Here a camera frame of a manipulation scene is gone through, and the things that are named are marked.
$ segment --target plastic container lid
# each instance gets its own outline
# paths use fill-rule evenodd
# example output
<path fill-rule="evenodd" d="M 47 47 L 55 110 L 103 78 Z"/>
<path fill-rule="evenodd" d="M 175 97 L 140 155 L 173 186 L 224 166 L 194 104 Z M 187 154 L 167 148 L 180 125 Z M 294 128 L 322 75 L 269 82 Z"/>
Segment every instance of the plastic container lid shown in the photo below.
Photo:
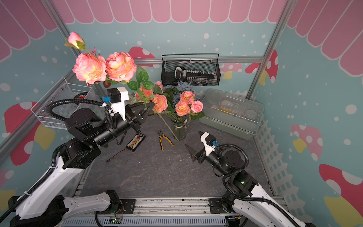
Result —
<path fill-rule="evenodd" d="M 209 118 L 256 134 L 264 105 L 239 96 L 209 89 L 203 98 L 203 112 Z"/>

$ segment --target pink peony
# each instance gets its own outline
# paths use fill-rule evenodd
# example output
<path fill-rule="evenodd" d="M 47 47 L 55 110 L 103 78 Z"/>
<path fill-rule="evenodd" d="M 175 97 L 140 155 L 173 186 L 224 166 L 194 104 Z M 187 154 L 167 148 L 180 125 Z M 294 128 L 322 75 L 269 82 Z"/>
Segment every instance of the pink peony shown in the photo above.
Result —
<path fill-rule="evenodd" d="M 163 92 L 163 84 L 160 81 L 155 82 L 161 88 L 161 92 Z"/>
<path fill-rule="evenodd" d="M 201 101 L 195 101 L 190 105 L 190 108 L 192 109 L 193 113 L 201 112 L 203 109 L 203 103 Z"/>
<path fill-rule="evenodd" d="M 125 52 L 113 53 L 106 59 L 106 72 L 111 80 L 127 82 L 134 76 L 137 65 L 134 59 Z"/>
<path fill-rule="evenodd" d="M 68 42 L 70 44 L 72 44 L 75 48 L 77 49 L 81 49 L 78 45 L 77 45 L 77 41 L 85 43 L 82 39 L 82 37 L 77 33 L 77 32 L 71 32 L 71 34 L 68 37 Z"/>
<path fill-rule="evenodd" d="M 87 84 L 94 84 L 96 81 L 106 80 L 106 61 L 101 56 L 90 53 L 82 53 L 76 59 L 73 72 L 77 79 L 86 81 Z"/>
<path fill-rule="evenodd" d="M 140 91 L 142 91 L 146 97 L 149 97 L 151 94 L 154 94 L 152 90 L 146 90 L 144 88 L 140 88 Z M 136 98 L 140 99 L 141 101 L 144 101 L 143 98 L 140 98 L 139 93 L 136 93 Z"/>
<path fill-rule="evenodd" d="M 180 95 L 180 101 L 181 102 L 186 102 L 186 103 L 189 103 L 188 100 L 189 99 L 193 99 L 194 100 L 195 98 L 195 94 L 193 92 L 183 92 L 181 95 Z"/>
<path fill-rule="evenodd" d="M 155 94 L 155 98 L 153 98 L 152 101 L 155 103 L 154 109 L 158 113 L 161 113 L 162 111 L 166 110 L 166 108 L 168 107 L 168 101 L 166 100 L 165 95 Z"/>
<path fill-rule="evenodd" d="M 175 111 L 179 116 L 184 116 L 190 113 L 190 107 L 188 103 L 180 101 L 175 105 Z"/>

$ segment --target yellow handle pliers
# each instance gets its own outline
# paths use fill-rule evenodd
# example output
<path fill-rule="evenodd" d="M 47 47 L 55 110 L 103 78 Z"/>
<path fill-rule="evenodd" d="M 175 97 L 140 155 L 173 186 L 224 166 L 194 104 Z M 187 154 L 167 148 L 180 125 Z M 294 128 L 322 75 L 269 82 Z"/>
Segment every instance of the yellow handle pliers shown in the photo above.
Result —
<path fill-rule="evenodd" d="M 161 130 L 159 130 L 159 131 L 158 131 L 158 133 L 159 133 L 159 138 L 160 138 L 160 147 L 161 147 L 161 151 L 164 151 L 164 147 L 163 147 L 163 143 L 162 143 L 162 139 L 163 139 L 163 137 L 164 137 L 167 141 L 169 141 L 169 143 L 170 143 L 172 146 L 174 146 L 174 144 L 170 141 L 170 139 L 169 139 L 168 137 L 166 137 L 166 136 L 163 134 L 163 132 L 162 132 Z"/>

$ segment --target marble-patterned surface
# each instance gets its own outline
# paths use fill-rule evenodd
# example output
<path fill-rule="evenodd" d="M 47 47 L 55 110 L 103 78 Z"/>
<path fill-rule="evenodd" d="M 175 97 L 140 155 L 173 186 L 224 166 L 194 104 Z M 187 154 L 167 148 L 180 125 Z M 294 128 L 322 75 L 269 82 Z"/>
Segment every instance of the marble-patterned surface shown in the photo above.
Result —
<path fill-rule="evenodd" d="M 157 133 L 159 129 L 172 140 L 174 147 L 164 139 L 164 151 L 161 151 Z M 134 153 L 126 150 L 105 163 L 118 151 L 123 150 L 135 136 L 133 129 L 127 132 L 121 145 L 113 141 L 109 143 L 108 148 L 101 147 L 102 154 L 95 159 L 81 196 L 94 195 L 108 189 L 114 189 L 121 197 L 222 196 L 226 192 L 222 178 L 214 175 L 212 166 L 207 161 L 201 165 L 197 161 L 192 162 L 184 146 L 187 143 L 195 150 L 203 147 L 199 130 L 214 135 L 220 144 L 234 143 L 244 149 L 250 159 L 246 170 L 271 194 L 252 140 L 246 141 L 204 125 L 198 120 L 192 121 L 187 130 L 186 139 L 177 141 L 157 115 L 149 116 L 141 126 L 146 138 Z"/>

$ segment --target tool holder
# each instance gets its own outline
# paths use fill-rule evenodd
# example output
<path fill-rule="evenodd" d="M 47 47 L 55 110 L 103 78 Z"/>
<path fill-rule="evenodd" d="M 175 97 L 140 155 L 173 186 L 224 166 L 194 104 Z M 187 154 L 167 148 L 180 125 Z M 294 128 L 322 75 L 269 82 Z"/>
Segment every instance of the tool holder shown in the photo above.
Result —
<path fill-rule="evenodd" d="M 63 121 L 55 119 L 54 117 L 51 117 L 46 113 L 45 110 L 49 104 L 58 100 L 70 98 L 84 98 L 96 101 L 99 100 L 92 87 L 78 84 L 70 84 L 66 81 L 64 77 L 61 78 L 60 81 L 56 83 L 56 85 L 57 84 L 61 84 L 61 86 L 56 90 L 56 92 L 53 93 L 53 95 L 48 96 L 48 93 L 46 93 L 30 110 L 45 127 L 67 129 Z M 80 108 L 98 108 L 98 106 L 93 106 L 94 105 L 84 103 L 64 104 L 55 107 L 53 109 L 53 112 L 68 118 Z"/>
<path fill-rule="evenodd" d="M 192 86 L 219 85 L 218 57 L 219 54 L 213 53 L 162 55 L 162 83 L 177 86 L 178 81 L 184 81 Z"/>

